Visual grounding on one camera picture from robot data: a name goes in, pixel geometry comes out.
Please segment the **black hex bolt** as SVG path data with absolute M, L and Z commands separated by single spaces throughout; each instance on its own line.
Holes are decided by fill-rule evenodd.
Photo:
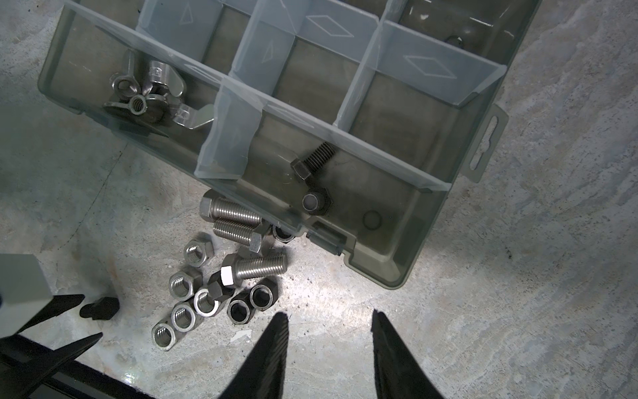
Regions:
M 324 215 L 332 206 L 332 196 L 322 187 L 316 187 L 307 191 L 302 197 L 302 207 L 310 215 Z
M 305 159 L 295 159 L 291 162 L 290 166 L 295 175 L 302 181 L 310 181 L 320 169 L 322 169 L 327 161 L 330 161 L 337 153 L 335 147 L 324 142 L 317 147 L 310 155 Z

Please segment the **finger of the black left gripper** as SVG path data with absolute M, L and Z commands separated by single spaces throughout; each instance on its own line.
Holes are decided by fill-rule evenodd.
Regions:
M 1 372 L 1 398 L 28 398 L 48 377 L 101 340 L 103 333 L 72 342 Z
M 18 330 L 18 333 L 25 331 L 33 326 L 41 324 L 49 319 L 53 319 L 64 312 L 75 308 L 80 305 L 85 299 L 83 294 L 66 294 L 55 295 L 52 300 L 41 309 L 35 316 L 33 316 L 22 328 Z

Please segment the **grey transparent organizer box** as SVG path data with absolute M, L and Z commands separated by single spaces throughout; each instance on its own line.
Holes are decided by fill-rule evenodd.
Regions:
M 398 289 L 459 175 L 479 181 L 507 115 L 494 98 L 537 1 L 67 1 L 38 80 L 50 101 Z M 125 51 L 171 65 L 188 130 L 107 111 Z M 292 171 L 337 153 L 308 182 Z M 324 215 L 302 197 L 322 187 Z

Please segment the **pile of bolts and nuts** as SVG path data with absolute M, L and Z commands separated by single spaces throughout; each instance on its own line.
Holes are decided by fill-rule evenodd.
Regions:
M 186 266 L 169 278 L 176 303 L 167 318 L 151 329 L 153 344 L 171 350 L 205 320 L 225 311 L 234 325 L 248 324 L 256 312 L 274 306 L 280 297 L 278 277 L 288 269 L 287 254 L 274 242 L 287 244 L 294 235 L 269 224 L 258 213 L 210 190 L 199 203 L 199 216 L 213 234 L 239 245 L 224 256 L 219 269 L 204 277 L 214 259 L 212 239 L 200 234 L 184 246 Z

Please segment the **small black screw apart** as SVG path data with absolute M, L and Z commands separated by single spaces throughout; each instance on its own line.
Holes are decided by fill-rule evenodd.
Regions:
M 120 310 L 120 301 L 115 297 L 104 297 L 92 304 L 84 305 L 79 312 L 83 319 L 96 321 L 111 320 Z

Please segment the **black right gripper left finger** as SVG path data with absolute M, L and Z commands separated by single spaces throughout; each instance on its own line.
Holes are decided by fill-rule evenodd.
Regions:
M 288 341 L 288 316 L 278 312 L 219 398 L 282 398 Z

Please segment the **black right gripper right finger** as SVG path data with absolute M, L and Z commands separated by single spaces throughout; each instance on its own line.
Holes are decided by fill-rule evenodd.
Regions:
M 388 317 L 372 315 L 375 390 L 378 398 L 443 398 Z

